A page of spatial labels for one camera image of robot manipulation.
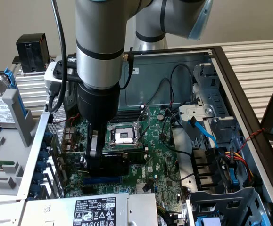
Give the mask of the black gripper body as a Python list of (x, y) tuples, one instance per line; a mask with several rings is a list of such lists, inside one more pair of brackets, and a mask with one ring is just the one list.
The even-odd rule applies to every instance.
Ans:
[(79, 113), (93, 129), (97, 129), (115, 117), (119, 106), (119, 96), (119, 83), (109, 89), (93, 89), (78, 84), (77, 106)]

